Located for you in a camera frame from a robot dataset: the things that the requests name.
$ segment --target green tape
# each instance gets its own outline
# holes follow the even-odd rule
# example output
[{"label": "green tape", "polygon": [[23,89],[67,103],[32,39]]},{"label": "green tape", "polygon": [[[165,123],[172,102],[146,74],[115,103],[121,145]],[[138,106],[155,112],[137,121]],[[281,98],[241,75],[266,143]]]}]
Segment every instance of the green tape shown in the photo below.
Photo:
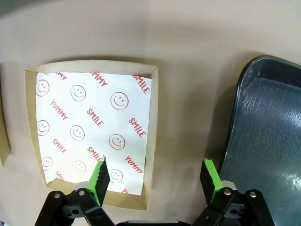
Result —
[{"label": "green tape", "polygon": [[91,193],[93,193],[94,197],[95,197],[95,200],[97,201],[98,205],[100,205],[99,203],[99,200],[98,200],[98,197],[97,197],[97,194],[96,194],[96,189],[95,189],[95,186],[96,186],[96,183],[97,183],[97,180],[98,180],[98,176],[99,176],[99,171],[100,171],[100,166],[103,164],[103,161],[98,161],[96,166],[95,166],[95,169],[92,173],[92,176],[88,182],[88,185],[86,187],[86,189],[88,189]]},{"label": "green tape", "polygon": [[220,176],[218,175],[216,168],[213,164],[212,159],[204,159],[204,163],[206,165],[206,168],[210,174],[210,177],[212,179],[213,185],[214,185],[214,191],[212,195],[211,201],[214,199],[215,193],[218,192],[223,188]]}]

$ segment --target table surface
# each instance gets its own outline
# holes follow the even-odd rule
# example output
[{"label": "table surface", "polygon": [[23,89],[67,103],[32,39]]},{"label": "table surface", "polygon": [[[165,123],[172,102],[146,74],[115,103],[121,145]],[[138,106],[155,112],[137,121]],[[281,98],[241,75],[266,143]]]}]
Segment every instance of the table surface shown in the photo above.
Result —
[{"label": "table surface", "polygon": [[265,54],[301,63],[300,7],[297,0],[25,0],[2,8],[1,92],[12,154],[0,168],[0,219],[34,225],[50,192],[32,151],[24,69],[109,59],[158,66],[159,113],[149,210],[104,209],[115,223],[191,223],[205,204],[202,158],[220,158],[244,65]]}]

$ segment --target brown cardboard box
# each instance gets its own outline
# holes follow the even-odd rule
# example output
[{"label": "brown cardboard box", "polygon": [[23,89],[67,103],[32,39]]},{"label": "brown cardboard box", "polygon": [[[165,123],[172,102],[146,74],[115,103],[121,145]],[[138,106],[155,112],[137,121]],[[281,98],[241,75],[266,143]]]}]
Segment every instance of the brown cardboard box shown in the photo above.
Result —
[{"label": "brown cardboard box", "polygon": [[80,60],[66,61],[59,63],[51,63],[40,65],[25,70],[25,91],[26,91],[26,108],[28,115],[28,123],[32,137],[32,143],[35,151],[37,163],[40,168],[46,187],[53,190],[60,190],[66,194],[70,193],[75,184],[54,180],[46,184],[44,171],[41,165],[41,156],[39,148],[39,140],[37,133],[36,121],[36,77],[37,73],[54,73],[54,72],[100,72],[111,74],[127,74],[138,75],[141,77],[151,78],[151,97],[150,97],[150,117],[146,147],[145,173],[143,181],[143,189],[141,195],[122,194],[107,191],[104,204],[136,209],[147,210],[150,202],[153,161],[156,146],[157,133],[157,114],[158,114],[158,69],[155,66],[143,65],[130,62],[106,61],[106,60]]},{"label": "brown cardboard box", "polygon": [[5,128],[1,94],[0,94],[0,145],[1,145],[0,166],[3,166],[6,158],[10,154],[10,146],[8,141],[8,134]]}]

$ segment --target smiley face print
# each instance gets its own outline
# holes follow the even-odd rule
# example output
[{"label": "smiley face print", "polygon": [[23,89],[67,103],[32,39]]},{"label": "smiley face print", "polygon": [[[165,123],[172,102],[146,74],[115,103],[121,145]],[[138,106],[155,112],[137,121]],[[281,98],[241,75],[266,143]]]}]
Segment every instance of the smiley face print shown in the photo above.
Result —
[{"label": "smiley face print", "polygon": [[52,158],[50,157],[45,157],[44,159],[42,159],[42,167],[44,171],[47,171],[48,169],[50,169],[52,166]]},{"label": "smiley face print", "polygon": [[75,161],[73,163],[73,169],[79,174],[85,173],[87,170],[86,165],[82,161]]},{"label": "smiley face print", "polygon": [[123,174],[118,169],[111,169],[109,171],[110,181],[114,184],[120,183],[123,179]]},{"label": "smiley face print", "polygon": [[49,126],[49,123],[45,120],[40,120],[38,123],[37,123],[37,129],[38,129],[38,135],[39,136],[44,136],[46,135],[49,130],[50,130],[50,126]]},{"label": "smiley face print", "polygon": [[111,96],[111,105],[116,110],[124,110],[128,106],[128,97],[123,92],[116,92]]},{"label": "smiley face print", "polygon": [[110,146],[115,150],[121,150],[126,146],[125,139],[119,134],[113,134],[112,136],[110,136],[109,143]]},{"label": "smiley face print", "polygon": [[82,127],[75,125],[70,129],[70,135],[75,140],[82,140],[85,138],[85,132]]},{"label": "smiley face print", "polygon": [[86,91],[85,89],[80,85],[74,85],[70,89],[71,97],[75,101],[82,101],[86,97]]},{"label": "smiley face print", "polygon": [[48,92],[49,92],[49,83],[44,79],[39,80],[36,84],[36,94],[39,97],[43,97]]}]

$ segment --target silver bolt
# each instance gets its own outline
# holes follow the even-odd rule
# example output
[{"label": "silver bolt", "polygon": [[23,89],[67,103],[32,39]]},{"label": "silver bolt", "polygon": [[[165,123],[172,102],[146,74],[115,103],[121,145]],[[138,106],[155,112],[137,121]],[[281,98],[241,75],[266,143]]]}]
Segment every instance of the silver bolt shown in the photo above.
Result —
[{"label": "silver bolt", "polygon": [[250,192],[249,196],[251,196],[252,198],[256,197],[256,193],[255,192]]},{"label": "silver bolt", "polygon": [[231,195],[231,191],[229,189],[225,189],[224,194],[225,195]]},{"label": "silver bolt", "polygon": [[59,197],[61,197],[61,195],[59,193],[56,193],[55,198],[58,199]]}]

